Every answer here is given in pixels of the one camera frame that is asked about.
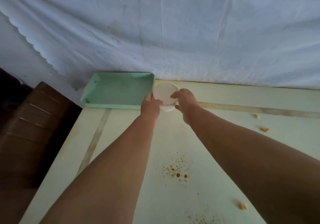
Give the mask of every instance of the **person's left arm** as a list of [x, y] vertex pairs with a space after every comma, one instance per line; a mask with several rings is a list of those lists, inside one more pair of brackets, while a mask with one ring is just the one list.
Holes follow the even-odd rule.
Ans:
[[140, 116], [75, 178], [40, 223], [132, 223], [161, 104], [148, 94]]

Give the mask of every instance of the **white fabric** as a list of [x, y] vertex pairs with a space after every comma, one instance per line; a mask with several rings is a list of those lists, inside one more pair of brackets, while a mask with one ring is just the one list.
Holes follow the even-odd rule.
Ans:
[[0, 0], [82, 87], [96, 71], [320, 89], [320, 0]]

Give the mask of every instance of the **person's left hand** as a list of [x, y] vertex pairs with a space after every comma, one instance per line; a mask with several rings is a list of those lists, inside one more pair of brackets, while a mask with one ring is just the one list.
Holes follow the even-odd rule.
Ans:
[[142, 101], [141, 104], [141, 116], [157, 120], [160, 114], [160, 105], [163, 101], [154, 99], [152, 92], [150, 92]]

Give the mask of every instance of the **person's right hand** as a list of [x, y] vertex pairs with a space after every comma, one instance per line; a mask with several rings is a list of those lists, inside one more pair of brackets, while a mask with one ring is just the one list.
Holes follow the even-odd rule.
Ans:
[[174, 92], [170, 97], [178, 98], [179, 105], [175, 105], [175, 108], [182, 113], [183, 120], [190, 125], [189, 112], [190, 110], [194, 110], [196, 107], [199, 107], [192, 92], [188, 89], [182, 88], [179, 91]]

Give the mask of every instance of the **hand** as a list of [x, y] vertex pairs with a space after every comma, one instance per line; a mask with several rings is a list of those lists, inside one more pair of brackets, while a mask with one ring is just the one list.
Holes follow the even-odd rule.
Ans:
[[179, 105], [175, 105], [175, 108], [182, 113], [183, 120], [190, 125], [190, 119], [188, 117], [189, 111], [195, 107], [200, 107], [192, 92], [182, 88], [180, 91], [174, 92], [170, 97], [178, 98]]
[[148, 119], [157, 120], [160, 114], [160, 105], [163, 101], [154, 99], [152, 92], [150, 92], [142, 101], [141, 104], [141, 116]]

